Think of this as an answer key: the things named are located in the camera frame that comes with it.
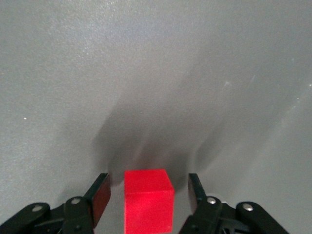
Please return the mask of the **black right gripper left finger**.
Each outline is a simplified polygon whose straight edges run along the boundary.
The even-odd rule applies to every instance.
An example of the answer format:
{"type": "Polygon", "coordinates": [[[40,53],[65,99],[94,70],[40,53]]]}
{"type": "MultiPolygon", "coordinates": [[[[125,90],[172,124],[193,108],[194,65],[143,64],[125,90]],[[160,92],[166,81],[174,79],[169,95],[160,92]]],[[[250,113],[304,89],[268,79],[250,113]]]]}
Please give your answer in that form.
{"type": "Polygon", "coordinates": [[[93,234],[111,197],[111,180],[101,173],[83,196],[68,199],[62,208],[62,217],[51,234],[93,234]]]}

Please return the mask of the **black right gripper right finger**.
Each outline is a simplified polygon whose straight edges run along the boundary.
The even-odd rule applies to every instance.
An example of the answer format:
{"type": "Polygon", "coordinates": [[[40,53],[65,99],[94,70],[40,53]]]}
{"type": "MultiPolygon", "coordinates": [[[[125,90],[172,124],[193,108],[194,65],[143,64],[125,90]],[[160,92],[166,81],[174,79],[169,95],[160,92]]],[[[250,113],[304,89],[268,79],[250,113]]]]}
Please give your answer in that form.
{"type": "Polygon", "coordinates": [[[215,196],[207,196],[197,174],[188,175],[192,214],[180,234],[234,234],[234,209],[215,196]]]}

